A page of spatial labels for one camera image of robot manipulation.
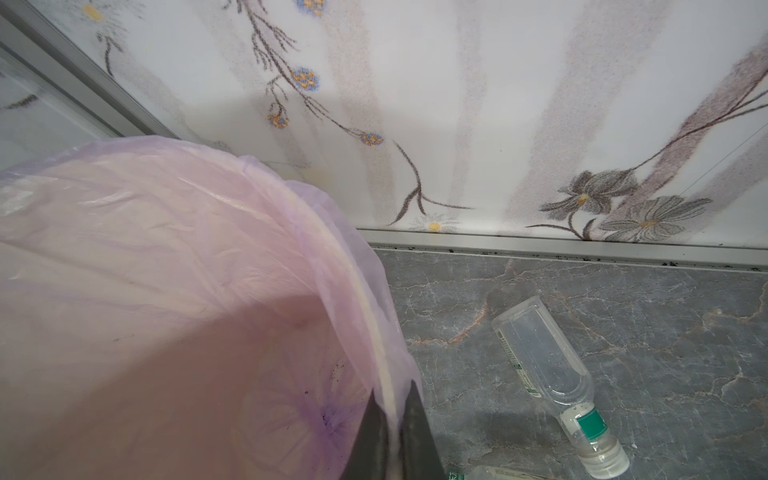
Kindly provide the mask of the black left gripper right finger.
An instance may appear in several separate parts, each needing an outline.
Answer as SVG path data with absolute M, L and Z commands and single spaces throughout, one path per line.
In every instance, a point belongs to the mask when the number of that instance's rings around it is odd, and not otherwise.
M 400 428 L 402 475 L 405 480 L 446 480 L 447 474 L 414 380 L 405 400 Z

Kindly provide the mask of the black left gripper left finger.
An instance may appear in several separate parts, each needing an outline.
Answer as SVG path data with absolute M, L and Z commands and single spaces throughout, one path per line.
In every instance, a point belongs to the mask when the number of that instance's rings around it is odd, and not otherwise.
M 372 391 L 340 480 L 384 480 L 389 456 L 389 425 Z

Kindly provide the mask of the clear bottle green white cap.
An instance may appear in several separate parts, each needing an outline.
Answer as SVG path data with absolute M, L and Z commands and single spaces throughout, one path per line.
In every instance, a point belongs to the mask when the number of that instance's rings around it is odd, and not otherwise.
M 586 472 L 614 479 L 630 467 L 594 403 L 592 375 L 543 301 L 534 296 L 492 320 L 525 390 L 557 420 Z

